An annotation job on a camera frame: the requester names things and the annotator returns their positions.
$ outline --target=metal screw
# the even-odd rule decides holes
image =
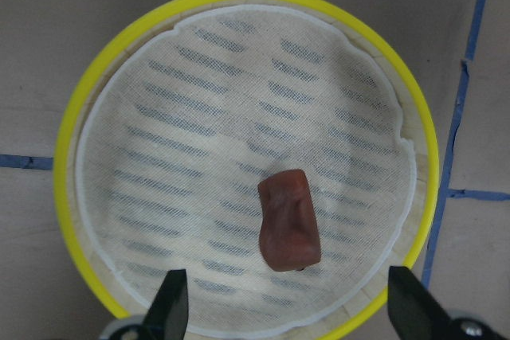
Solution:
[[[137,340],[138,339],[138,332],[135,330],[129,330],[122,336],[120,336],[120,340]]]
[[[461,323],[461,329],[468,335],[474,338],[480,337],[484,334],[484,331],[481,329],[481,326],[477,322],[472,322],[471,320],[465,320]]]

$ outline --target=meat piece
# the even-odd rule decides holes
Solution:
[[[262,204],[259,246],[274,271],[300,270],[320,262],[312,196],[302,170],[286,170],[258,185]]]

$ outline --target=reddish-brown object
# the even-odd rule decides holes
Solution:
[[[262,204],[259,246],[274,271],[300,270],[320,262],[320,239],[308,180],[286,170],[258,184]]]

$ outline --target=blue tape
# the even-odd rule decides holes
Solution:
[[[510,194],[496,191],[448,189],[450,198],[472,198],[481,201],[510,201]]]
[[[26,157],[23,155],[0,154],[0,167],[13,167],[16,169],[51,170],[53,158]]]
[[[474,58],[477,49],[478,33],[480,32],[481,20],[484,13],[486,0],[476,0],[475,9],[473,11],[473,19],[471,21],[471,30],[469,31],[468,43],[465,51],[465,59],[461,62],[461,79],[457,90],[457,98],[455,100],[455,108],[453,109],[452,123],[449,128],[448,142],[446,143],[445,160],[443,162],[441,183],[439,185],[439,193],[437,195],[436,213],[433,218],[432,227],[430,229],[429,243],[427,245],[425,265],[422,272],[422,283],[428,288],[430,285],[430,277],[432,274],[432,266],[434,264],[434,255],[437,248],[437,240],[441,229],[443,213],[445,212],[446,199],[450,197],[449,181],[452,173],[453,164],[453,148],[455,147],[455,138],[457,131],[461,125],[462,113],[464,111],[465,97],[469,85],[469,62]]]

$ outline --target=yellow rim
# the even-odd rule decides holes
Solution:
[[[70,167],[69,148],[75,130],[78,116],[85,104],[90,92],[93,90],[97,81],[101,78],[108,66],[137,38],[149,29],[158,25],[160,22],[171,18],[182,12],[192,10],[199,6],[205,6],[214,2],[227,0],[174,0],[159,8],[145,14],[140,19],[130,24],[119,35],[117,35],[106,47],[99,53],[96,59],[90,64],[69,101],[65,110],[64,118],[58,133],[57,145],[54,156],[53,166],[53,182],[55,203],[57,207],[58,220],[60,222],[61,231],[63,233],[65,243],[69,249],[71,257],[85,279],[86,283],[96,294],[99,300],[118,318],[129,315],[127,312],[108,292],[108,289],[100,282],[96,273],[89,264],[82,248],[78,242],[75,228],[72,222],[71,203],[68,198],[67,190],[67,171]],[[422,91],[418,87],[416,80],[406,67],[398,54],[371,28],[363,24],[360,20],[354,18],[347,12],[327,3],[323,0],[280,0],[284,2],[294,3],[317,10],[323,14],[329,15],[343,24],[351,27],[356,32],[366,38],[374,47],[376,47],[386,59],[395,67],[400,77],[408,87],[420,118],[422,120],[423,129],[426,135],[428,157],[429,157],[429,177],[427,180],[426,205],[423,213],[422,223],[415,237],[414,243],[408,252],[404,264],[412,267],[423,245],[425,244],[430,226],[434,217],[434,209],[437,198],[437,188],[439,180],[439,155],[437,152],[437,140],[434,130],[434,124],[430,115],[429,108],[423,97]],[[387,299],[386,290],[373,299],[355,317],[348,322],[339,326],[329,334],[324,335],[322,340],[333,340],[343,337],[345,334],[353,331],[363,322],[368,320]]]

